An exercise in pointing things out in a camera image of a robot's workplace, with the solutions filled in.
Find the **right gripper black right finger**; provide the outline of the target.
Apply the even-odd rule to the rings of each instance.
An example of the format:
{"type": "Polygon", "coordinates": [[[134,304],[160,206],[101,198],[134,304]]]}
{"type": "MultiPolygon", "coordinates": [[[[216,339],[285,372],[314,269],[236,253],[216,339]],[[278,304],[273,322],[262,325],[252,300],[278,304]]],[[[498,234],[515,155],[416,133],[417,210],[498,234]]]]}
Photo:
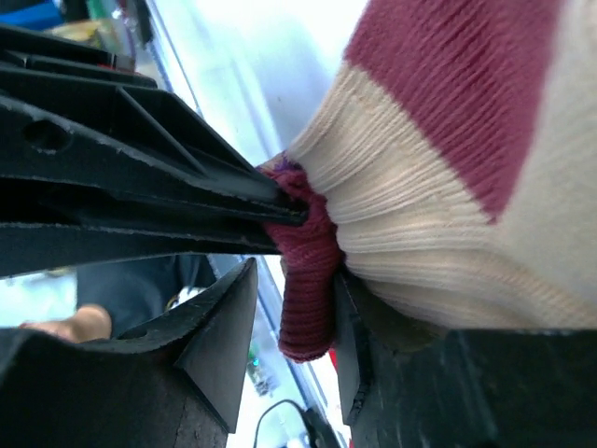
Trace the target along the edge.
{"type": "Polygon", "coordinates": [[[5,447],[222,447],[234,432],[257,302],[247,259],[115,340],[1,332],[5,447]]]}

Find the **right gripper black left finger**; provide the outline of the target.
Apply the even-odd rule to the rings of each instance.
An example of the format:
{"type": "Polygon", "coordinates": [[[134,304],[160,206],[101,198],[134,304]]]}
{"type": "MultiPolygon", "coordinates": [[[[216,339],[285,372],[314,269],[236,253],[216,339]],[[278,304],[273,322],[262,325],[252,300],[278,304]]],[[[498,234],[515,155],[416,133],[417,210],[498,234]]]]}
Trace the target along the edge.
{"type": "Polygon", "coordinates": [[[307,206],[132,60],[1,29],[1,273],[174,253],[273,254],[307,206]]]}

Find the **tan maroon sock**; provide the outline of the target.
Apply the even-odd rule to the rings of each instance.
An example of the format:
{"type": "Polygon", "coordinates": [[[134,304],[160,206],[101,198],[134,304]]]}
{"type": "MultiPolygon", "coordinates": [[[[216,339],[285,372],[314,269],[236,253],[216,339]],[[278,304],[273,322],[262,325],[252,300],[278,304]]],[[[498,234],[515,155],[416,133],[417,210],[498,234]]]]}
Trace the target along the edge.
{"type": "Polygon", "coordinates": [[[436,329],[596,324],[596,5],[371,1],[309,126],[262,168],[283,354],[334,339],[340,265],[436,329]]]}

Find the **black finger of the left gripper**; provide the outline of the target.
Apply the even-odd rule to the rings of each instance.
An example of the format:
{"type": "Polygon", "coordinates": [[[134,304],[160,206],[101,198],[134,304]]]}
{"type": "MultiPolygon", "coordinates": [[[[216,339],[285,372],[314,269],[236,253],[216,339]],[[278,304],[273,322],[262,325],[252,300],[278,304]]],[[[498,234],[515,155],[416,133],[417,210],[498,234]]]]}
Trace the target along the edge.
{"type": "Polygon", "coordinates": [[[334,279],[340,404],[358,447],[592,447],[592,330],[434,333],[334,279]]]}

